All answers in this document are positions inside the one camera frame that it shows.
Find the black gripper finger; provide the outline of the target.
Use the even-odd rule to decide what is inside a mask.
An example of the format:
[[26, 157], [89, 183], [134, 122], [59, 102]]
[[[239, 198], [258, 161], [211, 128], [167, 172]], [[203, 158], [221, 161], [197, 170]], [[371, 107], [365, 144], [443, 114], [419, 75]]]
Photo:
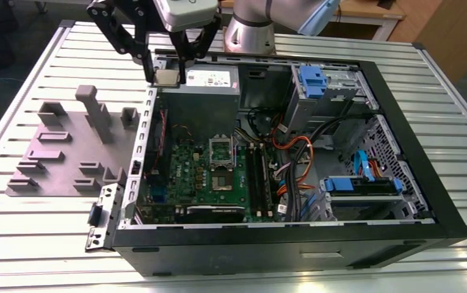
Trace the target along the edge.
[[[125, 29], [115, 11], [133, 22], [135, 32]], [[146, 80], [154, 81], [154, 65], [149, 49], [150, 33], [165, 31], [154, 1], [93, 1], [87, 13], [119, 54], [130, 54], [143, 66]]]
[[222, 16], [214, 15], [209, 24], [203, 25], [201, 33], [191, 42], [186, 31], [171, 32], [170, 39], [179, 58], [179, 83], [186, 83], [186, 67], [189, 62], [203, 59], [215, 39], [217, 32], [222, 28]]

